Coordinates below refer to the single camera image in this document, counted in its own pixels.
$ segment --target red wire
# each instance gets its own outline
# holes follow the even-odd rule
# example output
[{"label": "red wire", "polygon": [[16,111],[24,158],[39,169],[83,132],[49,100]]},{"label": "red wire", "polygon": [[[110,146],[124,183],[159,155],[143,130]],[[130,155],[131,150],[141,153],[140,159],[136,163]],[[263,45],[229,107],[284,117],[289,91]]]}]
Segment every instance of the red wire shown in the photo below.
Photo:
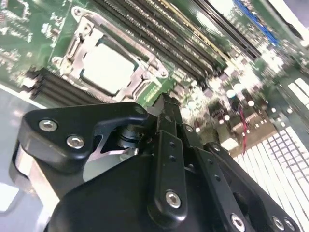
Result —
[{"label": "red wire", "polygon": [[240,117],[241,117],[241,121],[242,121],[242,124],[243,124],[243,130],[244,130],[244,136],[243,136],[243,155],[245,154],[246,152],[246,148],[247,148],[247,123],[246,123],[246,119],[245,119],[245,114],[243,112],[242,109],[239,110],[239,113],[240,113]]}]

